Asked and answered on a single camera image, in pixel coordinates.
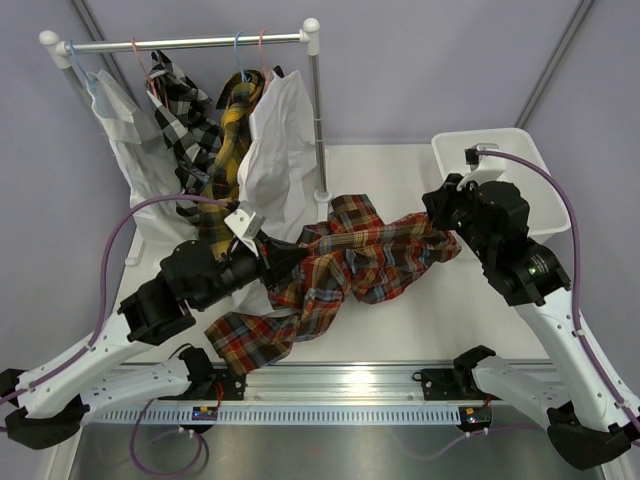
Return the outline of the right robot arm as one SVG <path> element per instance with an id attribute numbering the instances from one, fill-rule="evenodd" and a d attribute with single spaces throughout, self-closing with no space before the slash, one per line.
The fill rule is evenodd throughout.
<path id="1" fill-rule="evenodd" d="M 460 174 L 422 197 L 438 230 L 452 230 L 480 261 L 489 285 L 533 331 L 559 374 L 557 391 L 511 367 L 480 345 L 454 360 L 452 383 L 462 396 L 491 395 L 543 428 L 571 466 L 587 470 L 630 450 L 639 432 L 639 399 L 606 360 L 582 317 L 557 257 L 529 237 L 530 207 L 513 184 L 464 186 Z"/>

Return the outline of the red brown plaid shirt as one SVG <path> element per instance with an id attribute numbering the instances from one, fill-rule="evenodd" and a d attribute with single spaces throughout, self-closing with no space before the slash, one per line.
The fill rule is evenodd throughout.
<path id="1" fill-rule="evenodd" d="M 297 243 L 308 257 L 268 292 L 272 307 L 287 315 L 229 312 L 205 332 L 235 375 L 282 360 L 294 344 L 325 334 L 347 298 L 368 305 L 393 300 L 433 264 L 461 251 L 427 213 L 386 223 L 365 194 L 334 198 L 327 220 L 305 226 Z"/>

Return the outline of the blue hanger of yellow shirt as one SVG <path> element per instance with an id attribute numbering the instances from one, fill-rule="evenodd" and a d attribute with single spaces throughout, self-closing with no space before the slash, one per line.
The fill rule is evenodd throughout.
<path id="1" fill-rule="evenodd" d="M 238 67 L 238 72 L 240 73 L 241 82 L 249 83 L 251 80 L 251 76 L 247 73 L 247 70 L 244 68 L 244 63 L 242 60 L 242 56 L 240 54 L 240 40 L 244 35 L 244 33 L 245 33 L 244 30 L 240 30 L 235 34 L 234 41 L 233 41 L 233 51 L 234 51 L 234 56 L 235 56 L 235 60 Z"/>

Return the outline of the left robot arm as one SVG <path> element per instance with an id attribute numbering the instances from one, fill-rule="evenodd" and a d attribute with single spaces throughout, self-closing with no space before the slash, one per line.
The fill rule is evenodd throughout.
<path id="1" fill-rule="evenodd" d="M 220 259 L 203 242 L 180 244 L 161 261 L 156 277 L 125 298 L 97 335 L 33 370 L 2 372 L 1 398 L 15 407 L 2 432 L 27 448 L 43 450 L 123 406 L 205 398 L 217 375 L 201 348 L 188 347 L 174 358 L 127 374 L 111 372 L 193 327 L 195 311 L 255 280 L 276 285 L 308 254 L 305 247 L 267 236 L 260 236 L 257 251 L 237 244 Z"/>

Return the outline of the yellow black plaid shirt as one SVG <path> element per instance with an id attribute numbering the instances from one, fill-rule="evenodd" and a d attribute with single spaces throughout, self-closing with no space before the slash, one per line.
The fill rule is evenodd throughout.
<path id="1" fill-rule="evenodd" d="M 215 104 L 222 112 L 220 123 L 204 138 L 207 178 L 196 183 L 192 193 L 223 202 L 239 198 L 238 169 L 251 145 L 249 115 L 264 89 L 265 76 L 257 70 L 244 70 L 227 80 Z M 203 202 L 198 204 L 198 211 L 198 237 L 220 257 L 232 242 L 232 233 L 224 223 L 228 211 Z"/>

